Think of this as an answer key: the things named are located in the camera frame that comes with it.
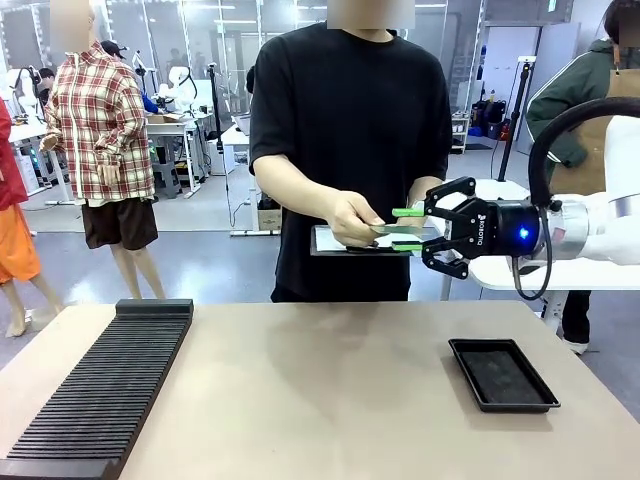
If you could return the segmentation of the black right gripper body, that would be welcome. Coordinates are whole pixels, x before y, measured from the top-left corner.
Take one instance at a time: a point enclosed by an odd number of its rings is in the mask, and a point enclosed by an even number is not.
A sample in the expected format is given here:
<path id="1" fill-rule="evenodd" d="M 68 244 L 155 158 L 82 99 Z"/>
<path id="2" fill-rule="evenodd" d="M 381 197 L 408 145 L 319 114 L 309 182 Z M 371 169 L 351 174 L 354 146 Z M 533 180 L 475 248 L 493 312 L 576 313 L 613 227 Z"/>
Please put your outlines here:
<path id="1" fill-rule="evenodd" d="M 453 209 L 447 250 L 467 259 L 521 257 L 532 253 L 541 225 L 538 210 L 525 200 L 471 198 Z"/>

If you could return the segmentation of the person's right hand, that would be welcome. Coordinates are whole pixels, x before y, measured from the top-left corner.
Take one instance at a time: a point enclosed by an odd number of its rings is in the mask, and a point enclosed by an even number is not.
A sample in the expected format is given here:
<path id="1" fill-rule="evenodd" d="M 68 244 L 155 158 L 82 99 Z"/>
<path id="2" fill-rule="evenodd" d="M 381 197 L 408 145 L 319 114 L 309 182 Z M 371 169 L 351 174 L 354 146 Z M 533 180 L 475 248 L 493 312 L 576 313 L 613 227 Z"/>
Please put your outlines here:
<path id="1" fill-rule="evenodd" d="M 379 234 L 374 227 L 385 222 L 359 193 L 338 191 L 331 200 L 326 222 L 334 238 L 346 247 L 370 247 Z"/>

